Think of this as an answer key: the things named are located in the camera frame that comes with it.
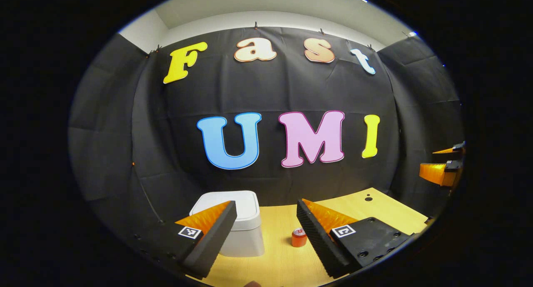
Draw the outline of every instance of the white bin lid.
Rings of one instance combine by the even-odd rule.
[[[218,204],[234,200],[237,208],[237,218],[232,231],[253,230],[261,225],[259,216],[259,202],[255,192],[249,190],[208,192],[200,196],[189,215],[193,215]]]

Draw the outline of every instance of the blue letter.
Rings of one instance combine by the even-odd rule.
[[[368,62],[367,62],[368,57],[363,55],[363,53],[361,53],[360,50],[354,49],[354,50],[351,50],[350,52],[357,57],[357,59],[359,60],[359,63],[361,63],[361,66],[367,71],[367,73],[371,75],[376,73],[373,67],[370,67],[370,65],[368,65]]]
[[[227,170],[243,169],[252,165],[259,156],[259,138],[257,138],[257,123],[261,121],[261,114],[248,112],[235,116],[235,122],[242,127],[244,139],[244,153],[240,156],[230,156],[224,146],[222,128],[228,123],[224,117],[215,116],[199,120],[196,127],[202,131],[204,148],[207,159],[216,167]]]

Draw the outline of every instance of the letter m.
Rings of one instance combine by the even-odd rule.
[[[304,160],[299,156],[299,147],[303,150],[307,160],[314,163],[322,145],[324,153],[320,161],[336,162],[344,158],[341,150],[341,126],[344,113],[328,111],[322,116],[322,121],[316,132],[301,112],[288,112],[279,116],[278,121],[285,125],[287,135],[287,156],[282,160],[283,167],[297,167]]]

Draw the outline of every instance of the peach letter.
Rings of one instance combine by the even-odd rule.
[[[237,43],[238,49],[235,54],[235,60],[240,62],[250,62],[255,59],[262,61],[272,60],[277,53],[272,50],[270,40],[265,38],[248,38]]]
[[[309,38],[303,42],[303,46],[307,48],[303,53],[310,61],[330,63],[335,60],[335,55],[329,50],[331,44],[325,40]]]

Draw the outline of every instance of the wooden table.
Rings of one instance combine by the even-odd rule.
[[[407,234],[421,232],[428,219],[374,188],[317,203],[358,220],[376,217]],[[265,254],[249,258],[218,255],[209,275],[200,282],[215,287],[243,287],[250,281],[262,287],[313,287],[334,281],[309,241],[303,247],[291,245],[292,231],[301,227],[296,204],[259,210]]]

